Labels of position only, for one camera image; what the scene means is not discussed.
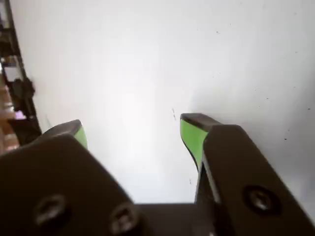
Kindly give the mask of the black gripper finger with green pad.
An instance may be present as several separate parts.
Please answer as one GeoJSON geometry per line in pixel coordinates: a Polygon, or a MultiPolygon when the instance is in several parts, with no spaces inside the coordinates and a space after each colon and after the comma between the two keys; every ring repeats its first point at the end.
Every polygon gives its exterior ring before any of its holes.
{"type": "Polygon", "coordinates": [[[201,113],[180,116],[214,236],[312,236],[315,227],[245,130],[201,113]]]}
{"type": "Polygon", "coordinates": [[[0,158],[3,236],[143,236],[141,215],[117,181],[69,133],[0,158]]]}

